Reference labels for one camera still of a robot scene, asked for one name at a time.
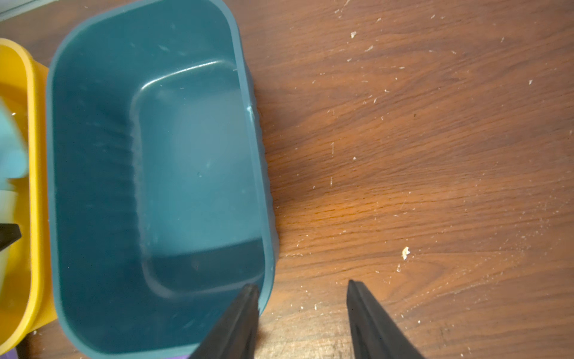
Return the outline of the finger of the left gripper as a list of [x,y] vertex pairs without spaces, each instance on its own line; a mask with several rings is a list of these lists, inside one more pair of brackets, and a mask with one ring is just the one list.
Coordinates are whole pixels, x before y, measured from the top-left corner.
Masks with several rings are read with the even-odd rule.
[[13,243],[22,238],[22,233],[18,224],[0,224],[0,251],[9,248]]

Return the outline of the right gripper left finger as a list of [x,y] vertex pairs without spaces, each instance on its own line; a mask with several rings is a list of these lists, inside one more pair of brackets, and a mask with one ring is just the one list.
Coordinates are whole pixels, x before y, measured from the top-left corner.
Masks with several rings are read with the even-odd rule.
[[259,288],[246,284],[190,359],[254,358],[259,325]]

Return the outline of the teal plastic storage box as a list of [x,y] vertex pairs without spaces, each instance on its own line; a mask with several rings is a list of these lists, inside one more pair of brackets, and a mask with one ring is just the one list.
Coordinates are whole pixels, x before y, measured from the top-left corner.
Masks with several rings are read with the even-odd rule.
[[279,254],[251,72],[222,1],[95,16],[49,69],[47,171],[59,323],[90,358],[191,354]]

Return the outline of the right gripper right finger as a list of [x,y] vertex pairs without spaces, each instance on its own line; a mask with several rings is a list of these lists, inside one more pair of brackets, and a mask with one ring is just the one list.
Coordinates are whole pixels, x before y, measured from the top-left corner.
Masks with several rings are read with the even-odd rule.
[[348,282],[347,308],[356,359],[424,358],[363,282]]

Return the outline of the teal shovel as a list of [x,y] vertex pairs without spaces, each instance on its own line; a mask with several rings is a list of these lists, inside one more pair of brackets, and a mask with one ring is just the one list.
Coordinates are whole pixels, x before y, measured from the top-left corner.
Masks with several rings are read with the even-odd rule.
[[[16,224],[13,219],[16,189],[10,181],[28,175],[28,151],[13,116],[1,100],[1,223]],[[9,248],[1,251],[1,287],[6,276]]]

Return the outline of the yellow plastic storage box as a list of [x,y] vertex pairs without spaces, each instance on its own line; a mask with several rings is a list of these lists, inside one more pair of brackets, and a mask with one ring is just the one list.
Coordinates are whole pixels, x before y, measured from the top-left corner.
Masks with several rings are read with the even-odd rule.
[[46,174],[49,70],[18,43],[1,39],[1,103],[27,146],[28,173],[1,183],[1,220],[21,239],[1,252],[1,353],[56,320],[52,294]]

